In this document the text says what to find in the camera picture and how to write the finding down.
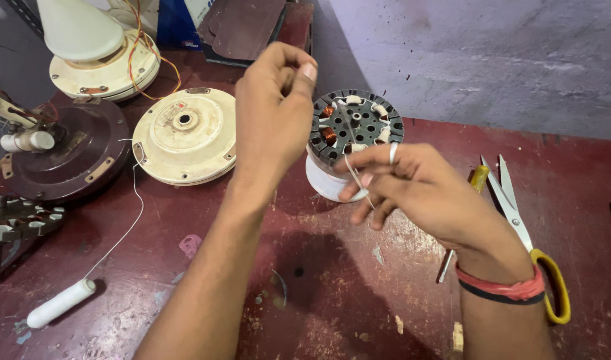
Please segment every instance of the red wrist thread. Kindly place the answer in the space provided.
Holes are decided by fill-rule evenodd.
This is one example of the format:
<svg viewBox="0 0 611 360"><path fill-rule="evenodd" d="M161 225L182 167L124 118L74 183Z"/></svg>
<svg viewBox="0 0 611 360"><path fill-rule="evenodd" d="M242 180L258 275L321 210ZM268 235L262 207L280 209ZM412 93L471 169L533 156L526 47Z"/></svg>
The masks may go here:
<svg viewBox="0 0 611 360"><path fill-rule="evenodd" d="M532 267L535 271L534 278L524 282L517 282L514 285L497 284L495 282L478 279L461 271L458 263L457 277L459 280L487 293L502 295L513 300L527 300L537 296L546 289L541 270L536 265Z"/></svg>

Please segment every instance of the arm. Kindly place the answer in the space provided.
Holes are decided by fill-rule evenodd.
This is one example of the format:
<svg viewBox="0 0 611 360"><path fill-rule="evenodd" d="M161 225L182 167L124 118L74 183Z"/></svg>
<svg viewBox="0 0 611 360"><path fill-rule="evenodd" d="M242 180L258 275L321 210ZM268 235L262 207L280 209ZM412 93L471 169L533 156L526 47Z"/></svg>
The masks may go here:
<svg viewBox="0 0 611 360"><path fill-rule="evenodd" d="M234 176L202 247L135 360L234 358L263 215L310 132L316 65L296 47L275 43L237 82ZM276 140L268 128L281 128L284 136Z"/></svg>
<svg viewBox="0 0 611 360"><path fill-rule="evenodd" d="M364 168L362 185L375 205L371 227L381 230L388 215L401 208L406 216L447 249L459 267L479 279L515 284L532 279L532 262L508 222L431 146L399 145L390 165L390 146L370 147L349 155ZM348 172L345 161L336 165ZM340 199L359 187L349 184ZM367 201L352 215L362 222L372 208ZM461 289L466 359L554 359L543 303L520 306L480 298Z"/></svg>

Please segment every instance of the black wrist band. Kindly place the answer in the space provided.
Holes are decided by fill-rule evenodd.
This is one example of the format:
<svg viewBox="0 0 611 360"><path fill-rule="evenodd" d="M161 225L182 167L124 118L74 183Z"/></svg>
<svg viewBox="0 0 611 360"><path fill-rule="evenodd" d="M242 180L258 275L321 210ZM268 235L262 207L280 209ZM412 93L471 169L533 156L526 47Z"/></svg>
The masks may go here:
<svg viewBox="0 0 611 360"><path fill-rule="evenodd" d="M546 292L542 291L540 292L538 295L533 296L529 299L525 299L525 300L513 300L507 296L503 296L503 295L497 295L497 294L492 294L489 293L487 291L481 290L479 288L476 288L470 284L467 284L461 280L459 280L459 283L461 284L461 287L463 289L466 289L469 293L475 294L478 297L482 297L484 299L487 300L491 300L491 301L496 301L496 302L501 302L503 304L510 304L510 305L533 305L533 304L537 304L539 302L541 302L544 299L544 296L546 296Z"/></svg>

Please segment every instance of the screwdriver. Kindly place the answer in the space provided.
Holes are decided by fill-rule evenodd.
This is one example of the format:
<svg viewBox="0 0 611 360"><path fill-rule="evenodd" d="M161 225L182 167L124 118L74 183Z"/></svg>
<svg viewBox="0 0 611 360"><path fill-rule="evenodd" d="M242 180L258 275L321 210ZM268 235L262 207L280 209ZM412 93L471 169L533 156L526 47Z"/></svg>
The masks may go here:
<svg viewBox="0 0 611 360"><path fill-rule="evenodd" d="M486 179L488 178L488 173L490 173L490 169L483 165L477 166L475 169L475 173L472 175L472 179L470 180L470 185L478 192L481 193L484 191L484 186L486 185ZM446 271L448 271L448 266L450 265L450 259L452 255L455 253L454 250L448 250L448 254L446 256L446 260L441 266L441 272L439 273L439 279L437 282L443 282L443 279L446 277Z"/></svg>

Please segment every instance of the scissor blade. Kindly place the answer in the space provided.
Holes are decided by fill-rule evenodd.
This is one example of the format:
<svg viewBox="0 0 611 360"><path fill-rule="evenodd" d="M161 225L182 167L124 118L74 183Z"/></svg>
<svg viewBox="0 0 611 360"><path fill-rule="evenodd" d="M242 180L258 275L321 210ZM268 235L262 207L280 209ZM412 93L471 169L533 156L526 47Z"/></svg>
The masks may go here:
<svg viewBox="0 0 611 360"><path fill-rule="evenodd" d="M506 194L508 201L510 201L510 205L512 205L512 207L518 211L519 209L517 208L517 200L514 198L514 189L512 188L510 174L508 173L508 168L506 167L505 160L503 160L503 156L501 154L499 154L499 166L503 193Z"/></svg>
<svg viewBox="0 0 611 360"><path fill-rule="evenodd" d="M499 205L501 205L503 213L506 215L506 218L510 218L515 216L515 214L518 214L517 210L512 207L510 200L508 200L508 197L506 196L505 192L503 192L501 184L499 184L499 181L497 181L496 176L494 176L492 168L490 167L490 165L488 165L486 159L484 159L483 156L481 156L481 162L484 164L485 167L491 169L491 171L488 173L488 181L490 181L490 185L493 187L494 195L497 197L497 201L499 201Z"/></svg>
<svg viewBox="0 0 611 360"><path fill-rule="evenodd" d="M488 165L483 156L481 157L481 162L485 167L490 168L490 165ZM512 228L519 235L519 238L526 247L526 250L530 252L532 250L532 241L530 240L530 235L528 234L526 226L523 224L523 220L519 216L519 212L510 204L510 200L508 200L505 192L503 192L502 186L499 184L499 181L497 181L497 178L493 175L492 171L488 173L488 181L490 182L490 186L493 187L494 195L497 197L497 201L502 207L503 214Z"/></svg>

